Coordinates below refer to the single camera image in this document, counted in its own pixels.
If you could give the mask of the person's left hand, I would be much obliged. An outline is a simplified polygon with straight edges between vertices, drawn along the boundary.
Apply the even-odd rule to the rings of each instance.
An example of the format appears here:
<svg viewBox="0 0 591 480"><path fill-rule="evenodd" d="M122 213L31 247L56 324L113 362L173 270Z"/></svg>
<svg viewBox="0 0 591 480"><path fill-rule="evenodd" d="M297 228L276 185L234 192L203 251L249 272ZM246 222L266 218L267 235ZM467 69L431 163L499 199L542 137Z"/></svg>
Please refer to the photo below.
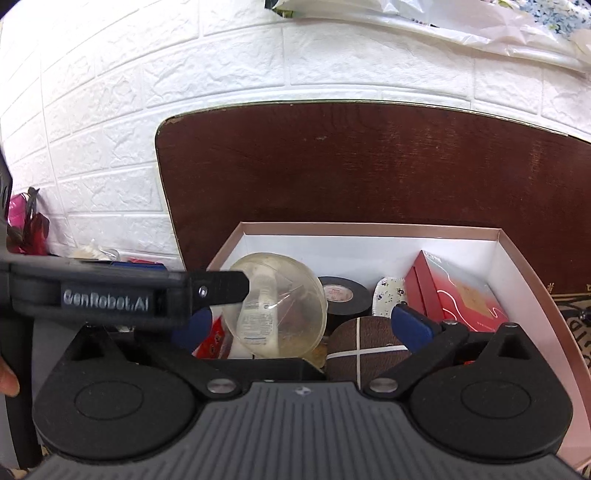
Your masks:
<svg viewBox="0 0 591 480"><path fill-rule="evenodd" d="M0 359L0 393L8 397L16 397L20 392L19 381L7 363Z"/></svg>

